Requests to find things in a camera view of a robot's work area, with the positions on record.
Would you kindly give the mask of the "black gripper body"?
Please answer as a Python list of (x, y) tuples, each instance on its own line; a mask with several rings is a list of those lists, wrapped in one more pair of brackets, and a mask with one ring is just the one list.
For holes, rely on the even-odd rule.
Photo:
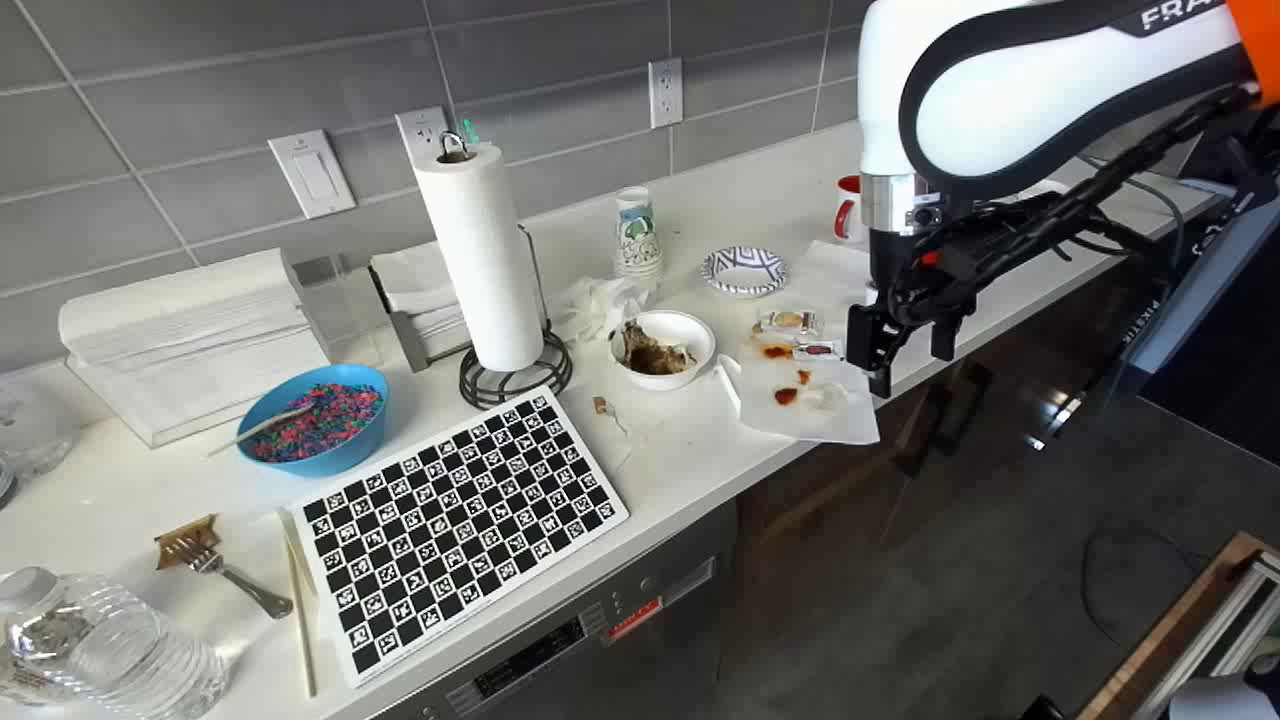
[(917, 243), (913, 236), (872, 232), (872, 290), (887, 338), (913, 338), (953, 302), (982, 293), (982, 266), (959, 243)]

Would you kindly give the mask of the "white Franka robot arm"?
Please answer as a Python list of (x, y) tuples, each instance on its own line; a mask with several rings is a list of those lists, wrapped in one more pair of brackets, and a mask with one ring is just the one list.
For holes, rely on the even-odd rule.
[(1105, 201), (1210, 125), (1280, 94), (1280, 0), (868, 0), (860, 201), (872, 297), (847, 361), (894, 387), (896, 353), (956, 353), (978, 297), (1099, 232), (1154, 243)]

